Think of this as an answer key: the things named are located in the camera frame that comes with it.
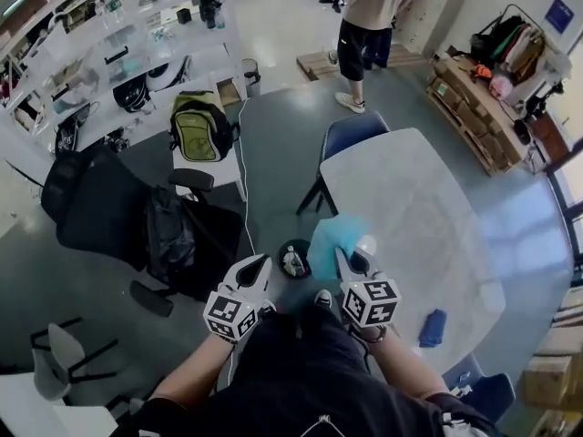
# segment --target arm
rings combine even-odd
[[[233,349],[228,341],[211,333],[190,357],[154,391],[152,398],[166,398],[189,408],[206,400]]]
[[[374,339],[378,329],[363,329],[361,335]],[[387,329],[383,341],[370,343],[369,349],[387,383],[403,393],[423,400],[436,393],[449,393],[442,377],[413,353],[391,328]]]

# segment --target trash bin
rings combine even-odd
[[[243,73],[245,74],[245,86],[247,88],[247,97],[256,97],[261,94],[259,67],[257,62],[252,58],[243,59]]]

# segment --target green backpack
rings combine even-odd
[[[170,118],[172,149],[190,162],[219,162],[233,146],[233,127],[215,105],[212,91],[183,91]]]

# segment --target black shirt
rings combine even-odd
[[[148,401],[113,436],[133,437],[143,430],[162,437],[300,437],[305,432],[306,437],[431,437],[443,436],[444,426],[451,436],[499,435],[452,395],[416,400],[341,361],[316,361],[260,380],[235,377],[230,387],[196,409],[164,399]]]

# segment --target blue chair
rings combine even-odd
[[[316,182],[310,188],[308,194],[296,210],[296,215],[300,215],[318,195],[320,196],[318,198],[318,204],[316,205],[316,212],[320,210],[323,199],[326,197],[326,201],[332,212],[337,213],[332,200],[328,196],[322,176],[320,175],[320,164],[327,158],[335,156],[350,146],[354,146],[355,144],[370,139],[371,137],[388,133],[389,131],[389,127],[384,123],[383,118],[378,112],[366,112],[361,115],[355,115],[332,123],[328,127],[324,136],[324,141],[322,142]]]
[[[516,399],[514,387],[507,374],[485,377],[473,354],[468,354],[444,374],[449,390],[469,385],[472,391],[460,398],[490,422],[497,423]]]

